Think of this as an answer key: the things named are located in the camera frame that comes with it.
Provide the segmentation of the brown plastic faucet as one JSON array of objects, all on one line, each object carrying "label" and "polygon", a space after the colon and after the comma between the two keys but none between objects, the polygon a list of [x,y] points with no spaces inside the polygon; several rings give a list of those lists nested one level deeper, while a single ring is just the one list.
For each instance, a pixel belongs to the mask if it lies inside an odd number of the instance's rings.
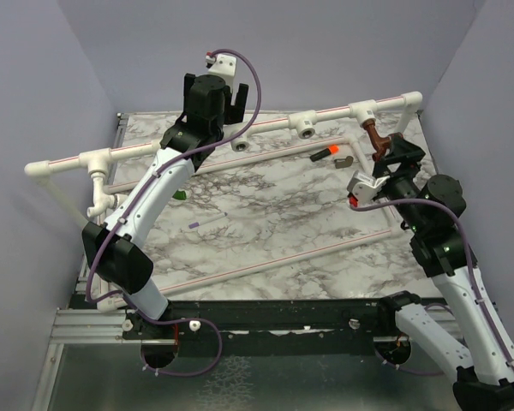
[{"label": "brown plastic faucet", "polygon": [[362,124],[362,128],[366,131],[368,138],[374,149],[372,159],[374,162],[380,161],[391,149],[391,136],[380,136],[376,127],[375,120],[368,119]]}]

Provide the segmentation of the white PVC pipe frame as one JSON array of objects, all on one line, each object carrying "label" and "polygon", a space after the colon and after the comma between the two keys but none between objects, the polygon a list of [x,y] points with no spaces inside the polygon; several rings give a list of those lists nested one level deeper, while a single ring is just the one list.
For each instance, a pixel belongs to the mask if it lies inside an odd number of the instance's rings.
[{"label": "white PVC pipe frame", "polygon": [[[178,189],[187,199],[170,199],[142,248],[168,304],[177,295],[203,300],[380,297],[420,282],[423,272],[399,213],[390,206],[353,210],[347,186],[356,170],[371,174],[374,168],[374,149],[362,124],[374,119],[377,131],[388,125],[394,133],[414,133],[413,115],[421,100],[420,93],[409,92],[326,110],[254,112],[224,126],[222,141]],[[103,172],[105,192],[117,195],[120,206],[181,114],[134,125],[146,139],[132,146],[30,163],[25,171],[47,189],[59,172]],[[339,147],[336,154],[314,163],[309,159],[332,145]],[[334,159],[347,156],[354,163],[336,169]],[[89,222],[102,224],[116,209],[93,218],[76,212],[75,221],[82,229]],[[188,228],[223,211],[227,217]],[[90,267],[86,294],[102,312],[133,305]]]}]

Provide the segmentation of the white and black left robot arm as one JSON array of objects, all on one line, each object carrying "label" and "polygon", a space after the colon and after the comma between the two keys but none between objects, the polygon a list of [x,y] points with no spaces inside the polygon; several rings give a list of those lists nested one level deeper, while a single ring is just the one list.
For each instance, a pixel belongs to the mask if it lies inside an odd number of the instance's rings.
[{"label": "white and black left robot arm", "polygon": [[117,286],[144,313],[150,336],[166,336],[172,317],[167,299],[152,280],[153,262],[142,248],[174,193],[201,167],[224,138],[224,126],[242,121],[248,85],[232,91],[215,74],[186,74],[183,111],[166,129],[149,169],[128,198],[102,224],[82,230],[91,273]]}]

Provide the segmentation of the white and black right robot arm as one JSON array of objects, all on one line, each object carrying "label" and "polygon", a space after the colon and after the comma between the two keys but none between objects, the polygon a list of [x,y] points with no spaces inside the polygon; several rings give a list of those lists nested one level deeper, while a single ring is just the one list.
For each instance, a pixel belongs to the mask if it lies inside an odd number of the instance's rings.
[{"label": "white and black right robot arm", "polygon": [[460,223],[466,202],[459,181],[434,175],[419,188],[414,179],[425,152],[400,133],[369,138],[374,184],[367,201],[397,209],[413,234],[413,256],[451,309],[463,340],[433,322],[407,293],[384,299],[376,314],[378,328],[416,341],[451,381],[461,409],[514,409],[514,343],[485,290]]}]

